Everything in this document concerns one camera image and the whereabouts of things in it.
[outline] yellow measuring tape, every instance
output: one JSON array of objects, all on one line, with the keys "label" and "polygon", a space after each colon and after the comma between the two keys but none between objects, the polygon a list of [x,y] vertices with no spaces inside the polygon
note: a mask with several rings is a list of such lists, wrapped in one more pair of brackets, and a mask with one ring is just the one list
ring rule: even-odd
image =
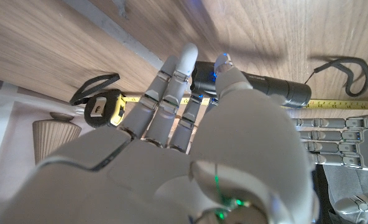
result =
[{"label": "yellow measuring tape", "polygon": [[[126,102],[138,102],[139,97],[124,97]],[[189,98],[182,98],[181,104],[187,104]],[[209,104],[209,98],[203,98],[202,105]],[[368,101],[359,100],[310,100],[304,109],[340,109],[340,110],[368,110]]]}]

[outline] black flashlight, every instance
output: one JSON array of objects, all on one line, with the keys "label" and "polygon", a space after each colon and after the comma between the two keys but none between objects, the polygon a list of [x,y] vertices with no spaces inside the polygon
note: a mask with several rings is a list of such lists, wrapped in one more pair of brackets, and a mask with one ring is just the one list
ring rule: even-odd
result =
[{"label": "black flashlight", "polygon": [[[291,108],[301,108],[311,98],[311,88],[302,83],[281,80],[278,78],[262,77],[242,72],[253,89],[259,90],[267,96],[277,94],[284,96],[286,104]],[[216,74],[213,62],[196,62],[192,72],[191,91],[196,94],[216,98]]]}]

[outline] wooden surface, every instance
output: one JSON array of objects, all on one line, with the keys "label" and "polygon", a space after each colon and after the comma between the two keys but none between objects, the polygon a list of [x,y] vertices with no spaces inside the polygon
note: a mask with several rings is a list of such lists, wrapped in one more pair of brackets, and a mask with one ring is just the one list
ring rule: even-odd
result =
[{"label": "wooden surface", "polygon": [[[368,1],[126,1],[126,18],[112,0],[91,2],[162,59],[194,42],[200,60],[228,52],[244,71],[296,82],[324,64],[323,57],[368,63]],[[335,68],[315,75],[312,97],[350,99],[346,77]],[[360,90],[363,81],[352,90]],[[368,91],[359,99],[368,99]]]},{"label": "wooden surface", "polygon": [[69,101],[110,72],[121,75],[113,87],[139,95],[157,70],[62,1],[0,1],[0,80]]},{"label": "wooden surface", "polygon": [[[368,63],[368,0],[127,0],[125,17],[112,0],[91,2],[162,60],[193,42],[199,60],[212,62],[228,52],[241,70],[296,82],[304,82],[325,57],[360,57]],[[0,0],[1,80],[68,101],[85,80],[106,72],[119,72],[122,80],[115,86],[138,95],[157,71],[60,0]],[[312,97],[350,99],[345,81],[345,74],[329,68],[310,80]],[[352,90],[360,90],[363,81]],[[358,99],[368,100],[368,91]],[[368,113],[289,112],[301,117]]]}]

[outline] white wall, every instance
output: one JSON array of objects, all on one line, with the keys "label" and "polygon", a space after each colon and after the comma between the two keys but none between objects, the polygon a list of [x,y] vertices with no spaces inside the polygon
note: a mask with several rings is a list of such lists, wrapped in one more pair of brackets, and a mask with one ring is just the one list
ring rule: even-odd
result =
[{"label": "white wall", "polygon": [[[35,167],[32,123],[51,119],[49,112],[75,115],[75,110],[63,102],[17,90],[18,87],[8,83],[3,83],[0,89],[0,208]],[[82,128],[81,135],[93,129],[80,115],[72,123]]]}]

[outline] robotic hand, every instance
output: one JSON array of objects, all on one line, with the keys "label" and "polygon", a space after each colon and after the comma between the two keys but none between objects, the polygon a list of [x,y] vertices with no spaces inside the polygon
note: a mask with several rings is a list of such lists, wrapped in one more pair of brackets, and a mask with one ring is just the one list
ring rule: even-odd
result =
[{"label": "robotic hand", "polygon": [[253,90],[229,55],[220,55],[214,65],[219,104],[211,101],[190,155],[183,152],[201,95],[191,96],[167,143],[197,54],[195,45],[187,44],[179,59],[169,57],[117,129],[98,128],[43,160],[0,223],[317,219],[314,165],[295,127],[279,100]]},{"label": "robotic hand", "polygon": [[[293,119],[293,122],[299,127],[346,128],[342,131],[300,131],[300,137],[318,140],[304,142],[315,164],[368,171],[368,115],[347,119]],[[343,215],[368,212],[368,192],[341,198],[333,207]]]}]

